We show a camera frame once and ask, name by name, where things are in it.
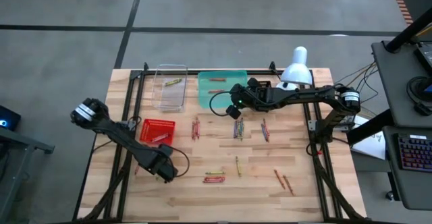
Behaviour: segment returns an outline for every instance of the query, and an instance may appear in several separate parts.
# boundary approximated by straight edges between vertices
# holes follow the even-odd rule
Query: black desk
[[[405,133],[432,139],[432,130],[386,126],[383,128],[383,133],[387,143],[387,157],[393,177],[390,183],[395,200],[400,199],[407,209],[432,211],[432,173],[400,169],[399,146],[394,137],[397,133]]]
[[[380,132],[384,133],[388,173],[395,200],[408,209],[432,211],[432,173],[401,170],[395,133],[411,133],[432,138],[432,116],[419,115],[406,94],[406,83],[416,76],[427,76],[414,55],[416,45],[403,45],[399,52],[390,53],[383,43],[373,43],[372,51],[381,76],[389,109],[347,133],[350,144]]]
[[[427,76],[414,55],[416,45],[403,45],[398,53],[389,53],[383,43],[373,43],[372,51],[381,76],[389,109],[350,131],[348,141],[357,143],[380,132],[384,126],[432,128],[432,116],[419,115],[406,94],[406,83],[415,76]]]

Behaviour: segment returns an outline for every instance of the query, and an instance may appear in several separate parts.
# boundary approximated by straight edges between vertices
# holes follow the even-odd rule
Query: blue light
[[[7,121],[0,120],[0,126],[6,127],[7,126]]]

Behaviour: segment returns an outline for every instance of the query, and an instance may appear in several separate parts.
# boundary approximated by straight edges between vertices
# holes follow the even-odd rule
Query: teal plastic tray
[[[224,78],[225,82],[210,81],[211,78]],[[209,102],[214,94],[210,90],[231,90],[232,86],[239,83],[246,86],[248,74],[245,70],[238,71],[215,71],[198,73],[198,99],[200,106],[204,109],[210,108]],[[213,108],[222,108],[232,105],[229,93],[217,95],[211,102]]]

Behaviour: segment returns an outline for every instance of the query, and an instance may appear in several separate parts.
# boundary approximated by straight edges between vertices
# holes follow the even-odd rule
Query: white desk lamp
[[[282,90],[295,90],[300,85],[312,85],[312,75],[306,66],[308,51],[305,47],[294,49],[292,63],[281,76],[281,82],[276,86]]]

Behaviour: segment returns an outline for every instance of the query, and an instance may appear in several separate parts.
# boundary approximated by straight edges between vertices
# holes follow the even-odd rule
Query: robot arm
[[[108,136],[112,141],[130,151],[138,164],[151,174],[158,174],[166,182],[176,177],[178,170],[172,165],[173,149],[165,144],[158,148],[143,146],[130,135],[127,126],[109,118],[108,107],[97,99],[86,99],[70,114],[72,123]]]
[[[291,104],[327,103],[333,108],[333,111],[325,119],[318,120],[315,125],[315,137],[325,142],[332,141],[333,128],[345,116],[356,115],[360,112],[359,93],[341,84],[320,88],[282,90],[272,88],[270,82],[259,82],[251,78],[247,87],[236,84],[229,93],[233,105],[227,108],[226,113],[234,119],[240,116],[239,109],[243,108],[268,112]]]

